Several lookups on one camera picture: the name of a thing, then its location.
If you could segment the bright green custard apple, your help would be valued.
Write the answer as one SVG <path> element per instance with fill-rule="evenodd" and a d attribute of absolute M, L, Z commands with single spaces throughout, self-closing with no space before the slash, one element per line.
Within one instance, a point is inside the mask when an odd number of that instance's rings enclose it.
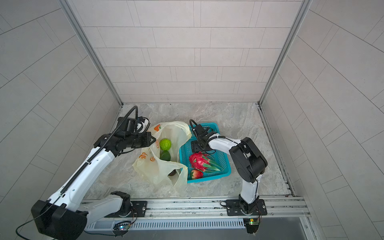
<path fill-rule="evenodd" d="M 162 151 L 169 151 L 172 147 L 172 142 L 169 139 L 162 139 L 159 142 Z"/>

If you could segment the cream printed plastic bag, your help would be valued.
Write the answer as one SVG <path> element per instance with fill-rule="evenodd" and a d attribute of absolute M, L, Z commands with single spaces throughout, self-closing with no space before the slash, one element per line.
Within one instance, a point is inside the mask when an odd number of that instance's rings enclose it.
<path fill-rule="evenodd" d="M 150 147 L 141 149 L 140 156 L 133 163 L 136 173 L 144 180 L 154 185 L 173 185 L 177 191 L 183 191 L 187 187 L 188 167 L 180 163 L 179 149 L 192 137 L 189 125 L 184 122 L 164 122 L 149 128 L 149 132 L 157 140 Z M 160 140 L 169 139 L 172 147 L 169 150 L 171 161 L 160 159 Z M 168 176 L 172 170 L 177 173 Z"/>

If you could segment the green lime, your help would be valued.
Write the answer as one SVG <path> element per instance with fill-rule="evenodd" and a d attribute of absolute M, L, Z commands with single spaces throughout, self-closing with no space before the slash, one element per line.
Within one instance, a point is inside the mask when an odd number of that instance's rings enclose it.
<path fill-rule="evenodd" d="M 162 153 L 160 155 L 160 159 L 163 161 L 170 162 L 171 161 L 171 155 L 170 155 L 169 151 L 162 151 Z"/>

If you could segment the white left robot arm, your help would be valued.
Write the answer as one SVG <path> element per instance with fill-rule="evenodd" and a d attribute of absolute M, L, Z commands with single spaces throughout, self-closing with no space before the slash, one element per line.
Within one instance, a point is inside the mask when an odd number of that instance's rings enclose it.
<path fill-rule="evenodd" d="M 137 106 L 120 117 L 116 128 L 94 143 L 89 156 L 65 184 L 46 201 L 38 200 L 33 205 L 32 221 L 38 232 L 56 240 L 75 240 L 86 226 L 110 214 L 135 218 L 138 213 L 127 193 L 112 192 L 90 207 L 82 208 L 81 202 L 104 168 L 116 157 L 156 142 L 149 132 L 149 126 L 149 119 L 138 115 Z"/>

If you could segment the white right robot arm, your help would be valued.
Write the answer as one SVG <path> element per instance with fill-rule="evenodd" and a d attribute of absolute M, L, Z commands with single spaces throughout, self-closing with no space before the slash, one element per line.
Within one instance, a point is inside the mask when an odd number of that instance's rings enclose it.
<path fill-rule="evenodd" d="M 235 140 L 203 127 L 190 119 L 190 127 L 196 137 L 192 143 L 193 157 L 190 163 L 201 173 L 217 172 L 219 165 L 206 152 L 216 151 L 231 156 L 236 170 L 242 178 L 242 190 L 239 195 L 239 209 L 245 215 L 267 214 L 265 204 L 259 197 L 259 183 L 268 162 L 253 140 L 246 137 Z"/>

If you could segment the pink dragon fruit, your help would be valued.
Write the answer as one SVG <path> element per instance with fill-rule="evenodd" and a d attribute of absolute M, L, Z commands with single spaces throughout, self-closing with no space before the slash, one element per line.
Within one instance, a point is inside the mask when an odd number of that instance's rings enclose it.
<path fill-rule="evenodd" d="M 189 161 L 194 169 L 203 173 L 221 172 L 223 168 L 214 160 L 211 155 L 198 152 L 190 155 Z"/>

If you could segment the teal plastic basket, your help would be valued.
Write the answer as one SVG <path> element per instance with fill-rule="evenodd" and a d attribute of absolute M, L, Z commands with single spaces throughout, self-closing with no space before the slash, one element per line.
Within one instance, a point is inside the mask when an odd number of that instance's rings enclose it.
<path fill-rule="evenodd" d="M 227 177 L 231 174 L 231 167 L 228 159 L 228 154 L 217 150 L 200 150 L 197 143 L 197 137 L 193 133 L 193 128 L 197 125 L 194 120 L 190 120 L 190 130 L 193 136 L 179 149 L 180 163 L 188 167 L 188 179 L 187 183 L 199 183 L 205 181 L 211 181 Z M 189 161 L 189 157 L 192 154 L 202 152 L 207 155 L 210 160 L 214 160 L 214 166 L 219 170 L 208 170 L 200 172 L 195 169 Z"/>

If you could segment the red apple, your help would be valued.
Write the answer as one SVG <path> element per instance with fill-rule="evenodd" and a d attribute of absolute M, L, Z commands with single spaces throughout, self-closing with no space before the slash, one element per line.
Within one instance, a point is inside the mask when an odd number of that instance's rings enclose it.
<path fill-rule="evenodd" d="M 197 170 L 197 169 L 193 169 L 191 170 L 191 179 L 192 180 L 197 180 L 197 179 L 201 179 L 203 178 L 203 172 Z"/>

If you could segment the left green circuit board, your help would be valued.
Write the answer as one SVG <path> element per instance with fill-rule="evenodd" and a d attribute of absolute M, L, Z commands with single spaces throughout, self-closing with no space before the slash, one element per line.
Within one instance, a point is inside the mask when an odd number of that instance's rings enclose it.
<path fill-rule="evenodd" d="M 113 234 L 118 237 L 123 237 L 131 228 L 132 221 L 122 221 L 114 225 Z"/>

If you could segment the green circuit board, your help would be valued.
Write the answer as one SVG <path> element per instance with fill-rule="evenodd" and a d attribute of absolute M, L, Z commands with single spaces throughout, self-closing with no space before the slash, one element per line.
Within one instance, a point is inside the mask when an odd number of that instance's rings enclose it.
<path fill-rule="evenodd" d="M 256 234 L 261 223 L 261 218 L 243 219 L 244 226 L 248 234 Z"/>
<path fill-rule="evenodd" d="M 114 225 L 113 234 L 118 237 L 123 237 L 131 228 L 132 221 L 122 221 Z"/>

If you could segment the right green circuit board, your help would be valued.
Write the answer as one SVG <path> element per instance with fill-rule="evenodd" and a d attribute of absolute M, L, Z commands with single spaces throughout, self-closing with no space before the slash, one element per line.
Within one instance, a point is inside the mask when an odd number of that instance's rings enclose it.
<path fill-rule="evenodd" d="M 256 234 L 261 223 L 261 218 L 243 219 L 244 226 L 248 234 Z"/>

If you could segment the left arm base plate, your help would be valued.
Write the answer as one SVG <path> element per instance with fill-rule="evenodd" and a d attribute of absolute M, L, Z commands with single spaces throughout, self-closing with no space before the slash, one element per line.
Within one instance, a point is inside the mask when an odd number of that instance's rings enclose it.
<path fill-rule="evenodd" d="M 143 218 L 146 214 L 147 201 L 130 201 L 123 203 L 121 209 L 115 213 L 105 216 L 105 218 Z"/>

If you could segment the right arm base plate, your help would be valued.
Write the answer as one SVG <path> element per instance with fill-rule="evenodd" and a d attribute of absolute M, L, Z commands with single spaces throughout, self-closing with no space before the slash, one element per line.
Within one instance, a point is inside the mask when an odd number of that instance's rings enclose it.
<path fill-rule="evenodd" d="M 268 214 L 265 201 L 256 199 L 248 204 L 242 198 L 237 200 L 225 200 L 221 206 L 227 210 L 228 216 L 266 216 Z"/>

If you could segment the aluminium mounting rail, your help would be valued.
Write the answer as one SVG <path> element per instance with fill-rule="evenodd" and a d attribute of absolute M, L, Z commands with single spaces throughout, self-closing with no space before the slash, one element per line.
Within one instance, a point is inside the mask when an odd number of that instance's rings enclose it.
<path fill-rule="evenodd" d="M 237 198 L 168 198 L 168 199 L 133 199 L 130 201 L 147 201 L 146 214 L 143 218 L 111 218 L 114 220 L 176 220 L 176 219 L 228 219 L 228 218 L 277 218 L 308 217 L 310 211 L 303 198 L 299 197 L 265 197 L 266 216 L 228 216 L 221 206 L 225 200 Z M 58 205 L 66 204 L 72 211 L 88 212 L 88 223 L 106 220 L 105 216 L 119 211 L 123 203 L 130 203 L 117 195 L 109 195 L 101 200 L 78 200 L 74 202 L 65 198 Z"/>

